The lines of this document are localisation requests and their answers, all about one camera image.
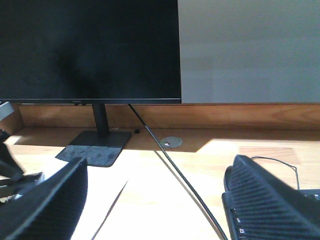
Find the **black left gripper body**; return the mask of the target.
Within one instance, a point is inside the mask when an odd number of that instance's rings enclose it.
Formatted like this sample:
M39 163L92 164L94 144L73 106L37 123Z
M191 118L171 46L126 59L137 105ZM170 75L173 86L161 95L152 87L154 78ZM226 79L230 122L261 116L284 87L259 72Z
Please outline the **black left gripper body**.
M13 159L5 141L10 135L4 130L0 130L0 175L7 179L0 181L1 185L10 185L20 181L24 176L24 171Z

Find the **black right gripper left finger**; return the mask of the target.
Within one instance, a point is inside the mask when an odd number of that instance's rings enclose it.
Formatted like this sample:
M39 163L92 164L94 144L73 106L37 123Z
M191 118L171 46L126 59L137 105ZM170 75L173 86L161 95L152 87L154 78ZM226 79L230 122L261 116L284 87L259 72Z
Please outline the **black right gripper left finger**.
M20 198L1 207L0 238L71 239L87 193L87 160L77 157Z

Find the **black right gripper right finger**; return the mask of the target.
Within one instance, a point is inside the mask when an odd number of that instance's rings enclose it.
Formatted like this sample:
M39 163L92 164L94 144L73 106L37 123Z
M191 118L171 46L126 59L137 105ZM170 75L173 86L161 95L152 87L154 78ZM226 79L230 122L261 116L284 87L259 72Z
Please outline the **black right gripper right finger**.
M293 189L245 155L229 167L233 240L318 240L319 189Z

